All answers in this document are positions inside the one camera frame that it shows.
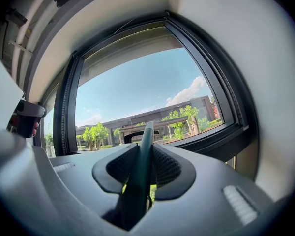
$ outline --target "window glass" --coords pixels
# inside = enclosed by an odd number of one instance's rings
[[[45,149],[48,157],[55,157],[54,136],[53,136],[53,122],[54,122],[54,106],[57,88],[51,92],[50,96],[46,100],[44,107],[47,109],[47,115],[41,121],[42,132],[42,147]]]
[[[79,150],[139,143],[154,121],[154,142],[166,144],[222,124],[201,70],[166,28],[146,30],[92,54],[76,100]]]

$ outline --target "black window frame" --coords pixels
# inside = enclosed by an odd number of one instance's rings
[[[79,153],[75,134],[75,108],[84,60],[96,50],[122,37],[160,26],[171,31],[198,65],[203,63],[200,60],[206,61],[208,65],[201,66],[201,71],[223,116],[221,126],[170,145],[226,162],[253,140],[259,142],[253,99],[235,63],[200,27],[175,13],[165,11],[118,24],[101,32],[72,53],[64,68],[55,101],[53,134],[56,156]]]

